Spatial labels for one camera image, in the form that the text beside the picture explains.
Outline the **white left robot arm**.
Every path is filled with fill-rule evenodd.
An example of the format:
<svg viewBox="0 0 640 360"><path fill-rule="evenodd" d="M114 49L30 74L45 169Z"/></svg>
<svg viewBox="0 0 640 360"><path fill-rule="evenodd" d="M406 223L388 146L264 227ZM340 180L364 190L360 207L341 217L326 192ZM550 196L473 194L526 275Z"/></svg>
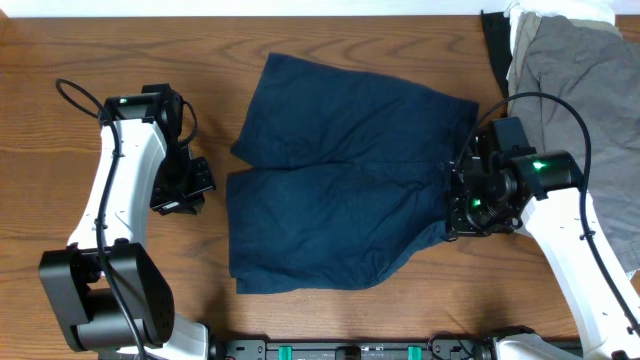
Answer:
<svg viewBox="0 0 640 360"><path fill-rule="evenodd" d="M39 277L70 349L101 359L209 359L207 327L179 315L146 250L150 212L196 215L215 189L208 161L181 135L193 109L168 84L95 104L101 155L67 245L43 253Z"/></svg>

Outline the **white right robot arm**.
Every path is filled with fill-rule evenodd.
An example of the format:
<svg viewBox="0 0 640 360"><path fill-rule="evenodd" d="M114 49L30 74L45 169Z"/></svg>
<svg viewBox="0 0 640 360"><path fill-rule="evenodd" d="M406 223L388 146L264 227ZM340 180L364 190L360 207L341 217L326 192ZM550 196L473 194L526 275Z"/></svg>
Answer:
<svg viewBox="0 0 640 360"><path fill-rule="evenodd" d="M520 232L546 257L576 323L583 359L639 356L639 297L617 260L583 174L566 151L539 153L517 118L490 122L452 170L447 232Z"/></svg>

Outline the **navy blue shorts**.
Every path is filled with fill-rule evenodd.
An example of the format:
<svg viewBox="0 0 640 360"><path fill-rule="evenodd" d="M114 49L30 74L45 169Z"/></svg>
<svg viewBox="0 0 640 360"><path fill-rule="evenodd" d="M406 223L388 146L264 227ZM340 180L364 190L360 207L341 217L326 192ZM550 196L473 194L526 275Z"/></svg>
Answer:
<svg viewBox="0 0 640 360"><path fill-rule="evenodd" d="M475 102L271 54L226 181L240 294L362 290L446 239L453 158Z"/></svg>

